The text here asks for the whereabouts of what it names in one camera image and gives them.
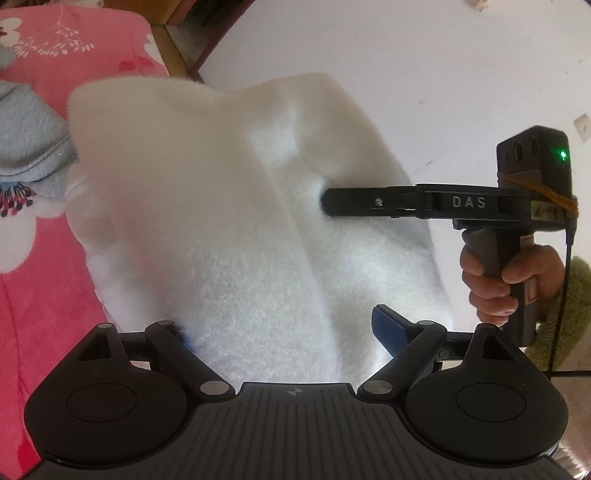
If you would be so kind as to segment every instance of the label sticker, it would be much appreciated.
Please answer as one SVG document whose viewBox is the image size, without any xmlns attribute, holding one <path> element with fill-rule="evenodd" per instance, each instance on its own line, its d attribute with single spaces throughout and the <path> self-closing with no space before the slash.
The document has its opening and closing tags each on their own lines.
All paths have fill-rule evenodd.
<svg viewBox="0 0 591 480">
<path fill-rule="evenodd" d="M 532 200 L 530 202 L 530 213 L 532 220 L 564 223 L 564 212 L 562 208 L 552 202 Z"/>
<path fill-rule="evenodd" d="M 534 244 L 534 235 L 524 235 L 519 239 L 519 244 L 521 248 L 531 247 Z"/>
<path fill-rule="evenodd" d="M 538 277 L 531 277 L 524 284 L 525 304 L 535 302 L 538 299 Z"/>
</svg>

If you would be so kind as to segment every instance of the blue gripper pad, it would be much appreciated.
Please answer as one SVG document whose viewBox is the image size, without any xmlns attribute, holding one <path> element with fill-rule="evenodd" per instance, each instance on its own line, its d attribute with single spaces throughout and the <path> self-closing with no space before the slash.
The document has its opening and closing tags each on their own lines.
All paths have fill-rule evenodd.
<svg viewBox="0 0 591 480">
<path fill-rule="evenodd" d="M 371 314 L 374 337 L 393 358 L 411 342 L 408 327 L 412 325 L 414 324 L 386 305 L 374 307 Z"/>
</svg>

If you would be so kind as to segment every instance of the floor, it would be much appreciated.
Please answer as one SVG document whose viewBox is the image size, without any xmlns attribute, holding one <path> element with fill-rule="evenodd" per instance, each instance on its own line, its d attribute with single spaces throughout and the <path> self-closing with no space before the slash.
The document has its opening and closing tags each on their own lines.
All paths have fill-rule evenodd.
<svg viewBox="0 0 591 480">
<path fill-rule="evenodd" d="M 202 27 L 191 13 L 178 27 L 166 25 L 170 37 L 187 65 L 193 65 L 217 31 L 217 25 Z"/>
<path fill-rule="evenodd" d="M 201 0 L 178 25 L 166 25 L 183 60 L 192 66 L 242 0 Z"/>
</svg>

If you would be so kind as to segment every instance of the metal screw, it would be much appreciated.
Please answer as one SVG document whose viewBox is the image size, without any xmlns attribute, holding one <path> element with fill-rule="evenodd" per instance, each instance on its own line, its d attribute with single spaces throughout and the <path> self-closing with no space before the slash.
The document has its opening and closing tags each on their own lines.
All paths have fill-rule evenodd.
<svg viewBox="0 0 591 480">
<path fill-rule="evenodd" d="M 392 384 L 385 380 L 369 380 L 363 384 L 363 389 L 367 393 L 373 393 L 374 395 L 385 395 L 390 393 L 393 388 Z"/>
<path fill-rule="evenodd" d="M 210 380 L 209 382 L 202 383 L 199 390 L 201 390 L 201 393 L 214 397 L 216 395 L 224 395 L 224 393 L 230 390 L 230 385 L 219 380 Z"/>
</svg>

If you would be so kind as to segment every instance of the wall outlet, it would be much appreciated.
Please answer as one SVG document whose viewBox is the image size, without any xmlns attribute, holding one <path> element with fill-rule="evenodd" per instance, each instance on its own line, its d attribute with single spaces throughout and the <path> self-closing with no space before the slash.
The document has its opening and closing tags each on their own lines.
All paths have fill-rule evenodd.
<svg viewBox="0 0 591 480">
<path fill-rule="evenodd" d="M 581 115 L 574 121 L 574 126 L 581 136 L 581 140 L 585 143 L 587 140 L 591 140 L 591 118 L 586 113 Z"/>
</svg>

